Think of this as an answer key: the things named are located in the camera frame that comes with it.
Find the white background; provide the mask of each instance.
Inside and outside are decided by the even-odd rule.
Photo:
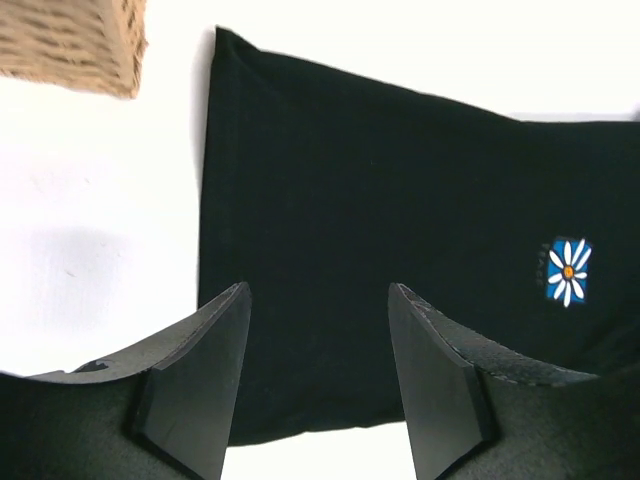
[[[71,370],[189,315],[216,24],[498,113],[629,119],[629,1],[149,0],[139,98],[0,79],[0,370]],[[225,480],[414,478],[406,427],[228,451]]]

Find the wicker basket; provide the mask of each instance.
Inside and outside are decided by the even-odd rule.
[[[134,98],[146,0],[0,0],[0,74]]]

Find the flower petal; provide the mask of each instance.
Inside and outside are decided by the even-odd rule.
[[[582,267],[584,267],[584,264],[587,263],[587,260],[589,260],[589,256],[591,256],[591,249],[588,249],[586,252],[584,252],[584,255],[582,255],[582,258],[576,265],[575,269],[581,270]]]
[[[556,291],[553,292],[553,298],[555,300],[557,300],[558,298],[560,298],[560,295],[562,295],[562,292],[564,290],[564,287],[567,286],[567,282],[563,279],[560,281],[560,285],[558,285],[558,288],[556,288]]]
[[[556,267],[560,269],[564,268],[564,264],[562,263],[562,260],[560,260],[560,257],[558,256],[558,254],[553,250],[549,250],[549,258],[551,259],[551,261],[554,263]]]
[[[576,251],[573,252],[573,258],[571,259],[571,265],[575,265],[576,262],[578,261],[578,257],[582,253],[582,249],[584,248],[584,244],[585,244],[585,240],[583,238],[582,240],[580,240],[580,243],[578,244],[578,248],[576,248]]]
[[[564,242],[564,264],[571,265],[571,244]]]
[[[564,290],[564,307],[567,308],[571,303],[571,284],[567,283],[567,288]]]
[[[573,291],[576,292],[576,297],[584,300],[584,290],[582,290],[580,284],[572,279],[571,285],[573,285]]]
[[[551,275],[549,277],[549,283],[551,285],[553,285],[554,283],[558,283],[560,280],[562,280],[562,274],[561,273],[556,273],[555,275]]]

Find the flower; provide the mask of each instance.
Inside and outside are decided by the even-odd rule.
[[[556,240],[549,250],[547,297],[562,301],[565,307],[584,303],[589,257],[591,246],[584,238]]]

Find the cloth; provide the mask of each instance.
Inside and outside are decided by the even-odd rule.
[[[637,360],[639,180],[640,124],[516,121],[218,29],[200,303],[254,295],[231,444],[402,420],[391,282],[539,360]]]

